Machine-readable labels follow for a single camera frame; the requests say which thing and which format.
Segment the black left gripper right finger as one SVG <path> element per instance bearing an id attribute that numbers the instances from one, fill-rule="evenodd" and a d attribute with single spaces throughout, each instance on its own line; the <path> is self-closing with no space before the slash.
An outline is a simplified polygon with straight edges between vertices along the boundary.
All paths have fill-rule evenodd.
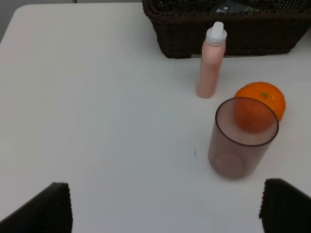
<path id="1" fill-rule="evenodd" d="M 311 198 L 283 179 L 267 179 L 259 219 L 265 233 L 309 233 Z"/>

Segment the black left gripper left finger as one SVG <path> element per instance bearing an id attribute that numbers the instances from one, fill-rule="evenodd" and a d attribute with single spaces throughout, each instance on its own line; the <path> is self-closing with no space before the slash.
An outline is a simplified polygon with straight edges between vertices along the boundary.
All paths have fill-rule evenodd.
<path id="1" fill-rule="evenodd" d="M 70 233 L 72 227 L 68 183 L 51 183 L 0 221 L 2 233 Z"/>

